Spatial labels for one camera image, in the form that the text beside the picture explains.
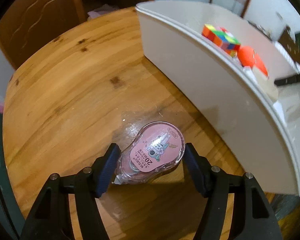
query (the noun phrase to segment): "orange ball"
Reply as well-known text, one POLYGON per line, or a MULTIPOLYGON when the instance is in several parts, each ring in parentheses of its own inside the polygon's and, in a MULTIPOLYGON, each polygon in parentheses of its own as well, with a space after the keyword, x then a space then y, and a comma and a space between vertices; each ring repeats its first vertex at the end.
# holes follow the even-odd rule
POLYGON ((241 64, 252 68, 256 66, 263 74, 268 76, 268 71, 260 56, 250 46, 241 46, 237 52, 241 64))

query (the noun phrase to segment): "blue gripper pad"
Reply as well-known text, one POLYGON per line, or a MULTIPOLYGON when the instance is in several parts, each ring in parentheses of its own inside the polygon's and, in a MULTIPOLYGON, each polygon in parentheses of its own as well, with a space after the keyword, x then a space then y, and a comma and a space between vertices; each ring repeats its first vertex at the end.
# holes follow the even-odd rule
POLYGON ((107 191, 120 153, 121 150, 119 146, 112 143, 106 151, 106 154, 97 158, 92 165, 92 169, 94 171, 93 180, 97 185, 95 191, 96 198, 101 197, 101 195, 107 191))
POLYGON ((203 197, 209 197, 212 184, 210 179, 211 165, 207 158, 199 156, 192 143, 186 143, 183 161, 186 163, 197 191, 203 197))

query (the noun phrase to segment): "cartoon astronaut illustration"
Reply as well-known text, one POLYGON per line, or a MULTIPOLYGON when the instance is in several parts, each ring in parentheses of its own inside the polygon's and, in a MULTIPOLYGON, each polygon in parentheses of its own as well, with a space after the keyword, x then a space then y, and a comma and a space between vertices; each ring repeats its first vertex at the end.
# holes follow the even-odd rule
POLYGON ((147 148, 149 156, 160 161, 160 156, 164 154, 164 150, 169 146, 168 141, 170 137, 171 135, 168 135, 166 132, 164 135, 158 136, 157 139, 153 140, 147 148))

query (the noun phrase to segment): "wooden door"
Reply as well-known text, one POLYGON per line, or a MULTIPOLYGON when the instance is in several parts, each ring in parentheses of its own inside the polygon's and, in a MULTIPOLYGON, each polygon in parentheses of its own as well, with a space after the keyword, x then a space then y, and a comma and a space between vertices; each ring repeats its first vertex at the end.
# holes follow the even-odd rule
POLYGON ((16 0, 0 21, 0 47, 15 69, 79 24, 73 0, 16 0))

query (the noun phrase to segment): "round wooden table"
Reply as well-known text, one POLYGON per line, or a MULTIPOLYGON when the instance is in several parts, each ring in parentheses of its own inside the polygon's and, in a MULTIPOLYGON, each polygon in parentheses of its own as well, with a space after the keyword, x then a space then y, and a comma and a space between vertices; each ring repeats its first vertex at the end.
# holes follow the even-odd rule
MULTIPOLYGON (((208 121, 142 51, 136 11, 81 24, 48 43, 13 75, 5 98, 3 146, 26 217, 51 173, 77 173, 111 142, 124 150, 147 123, 176 125, 200 155, 226 172, 243 169, 208 121)), ((82 239, 70 195, 76 239, 82 239)), ((179 165, 151 183, 110 185, 97 199, 110 239, 192 239, 206 199, 179 165)), ((221 239, 227 239, 233 199, 221 239)))

